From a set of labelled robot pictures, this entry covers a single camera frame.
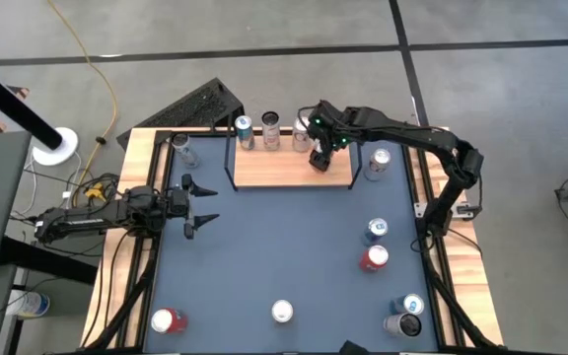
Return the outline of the black rounded device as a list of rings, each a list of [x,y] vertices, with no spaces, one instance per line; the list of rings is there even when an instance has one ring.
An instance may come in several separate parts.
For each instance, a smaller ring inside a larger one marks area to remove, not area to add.
[[[338,355],[369,355],[369,351],[350,340],[346,340],[340,347]]]

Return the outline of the black perforated metal panel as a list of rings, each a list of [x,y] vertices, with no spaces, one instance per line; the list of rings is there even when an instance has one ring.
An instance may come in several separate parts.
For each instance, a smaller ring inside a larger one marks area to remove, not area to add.
[[[135,128],[226,126],[245,114],[243,103],[214,78],[135,125]]]

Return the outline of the blue silver Red Bull can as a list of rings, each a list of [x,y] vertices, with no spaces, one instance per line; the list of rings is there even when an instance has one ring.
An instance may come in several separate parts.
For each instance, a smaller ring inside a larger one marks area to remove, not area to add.
[[[249,116],[241,115],[235,120],[235,128],[240,145],[245,150],[254,148],[254,134],[252,120]]]
[[[389,232],[389,224],[383,218],[373,218],[368,222],[361,237],[364,246],[378,244]]]
[[[390,309],[398,314],[409,313],[418,316],[423,313],[424,308],[423,299],[414,293],[402,295],[390,301]]]

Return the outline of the red Fanta can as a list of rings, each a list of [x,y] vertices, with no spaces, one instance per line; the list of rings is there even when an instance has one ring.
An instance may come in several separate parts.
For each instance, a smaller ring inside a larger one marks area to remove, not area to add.
[[[365,272],[377,272],[386,266],[389,258],[390,254],[385,247],[373,245],[362,253],[359,267]]]

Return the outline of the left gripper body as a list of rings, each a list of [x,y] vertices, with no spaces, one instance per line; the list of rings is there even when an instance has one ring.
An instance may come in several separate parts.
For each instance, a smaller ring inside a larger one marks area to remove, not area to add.
[[[167,214],[170,218],[182,218],[184,220],[183,233],[188,240],[194,239],[196,231],[194,214],[190,204],[190,194],[193,186],[192,176],[185,174],[181,177],[180,184],[168,187],[165,191]]]

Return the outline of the white plastic container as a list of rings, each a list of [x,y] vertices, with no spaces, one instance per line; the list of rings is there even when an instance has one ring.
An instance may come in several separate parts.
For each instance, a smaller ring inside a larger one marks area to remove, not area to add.
[[[42,317],[50,307],[50,299],[47,295],[34,291],[13,289],[9,296],[5,314],[24,319]]]

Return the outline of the clear glass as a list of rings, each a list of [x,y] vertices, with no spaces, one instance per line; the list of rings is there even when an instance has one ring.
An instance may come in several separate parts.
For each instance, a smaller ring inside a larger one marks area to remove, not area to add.
[[[195,169],[200,164],[200,159],[190,142],[190,138],[185,133],[177,133],[172,137],[171,143],[176,150],[184,165],[189,169]]]

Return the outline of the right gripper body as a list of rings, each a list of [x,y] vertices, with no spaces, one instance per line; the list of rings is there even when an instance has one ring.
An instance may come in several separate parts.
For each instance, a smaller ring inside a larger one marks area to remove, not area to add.
[[[319,142],[322,151],[338,151],[352,142],[352,138],[338,124],[338,121],[324,119],[319,115],[312,116],[312,138]]]

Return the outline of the black desk foot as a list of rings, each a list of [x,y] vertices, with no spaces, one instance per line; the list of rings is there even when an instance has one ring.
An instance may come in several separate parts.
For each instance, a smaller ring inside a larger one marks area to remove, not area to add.
[[[89,285],[95,283],[98,272],[96,266],[9,237],[2,239],[0,264],[12,264]]]

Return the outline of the silver arm base bracket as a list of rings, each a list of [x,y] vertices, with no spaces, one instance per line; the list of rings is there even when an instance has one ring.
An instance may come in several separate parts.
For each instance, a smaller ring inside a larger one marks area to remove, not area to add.
[[[426,207],[427,207],[426,202],[415,203],[414,204],[415,216],[418,218],[422,218],[424,216]],[[451,208],[454,219],[463,219],[465,221],[475,218],[481,212],[481,210],[482,208],[480,206],[470,205],[467,201],[456,202]]]

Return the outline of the white Celsius can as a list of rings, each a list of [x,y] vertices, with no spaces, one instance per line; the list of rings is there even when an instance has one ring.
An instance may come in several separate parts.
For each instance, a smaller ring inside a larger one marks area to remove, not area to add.
[[[263,146],[265,150],[275,151],[280,147],[279,115],[267,111],[261,117]]]
[[[402,313],[386,317],[383,328],[392,335],[416,337],[422,330],[422,323],[418,316]]]

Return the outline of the black pole white round base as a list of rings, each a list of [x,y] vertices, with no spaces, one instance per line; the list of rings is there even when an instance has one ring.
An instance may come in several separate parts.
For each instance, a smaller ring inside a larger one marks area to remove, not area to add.
[[[26,130],[32,135],[32,158],[40,165],[61,165],[77,154],[79,138],[74,130],[52,127],[1,82],[0,123],[4,131]]]

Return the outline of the red soda can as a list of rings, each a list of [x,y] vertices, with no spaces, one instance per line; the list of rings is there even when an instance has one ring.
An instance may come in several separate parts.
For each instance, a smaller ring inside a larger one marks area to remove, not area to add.
[[[178,333],[187,329],[187,316],[177,309],[162,308],[152,315],[151,326],[161,334]]]

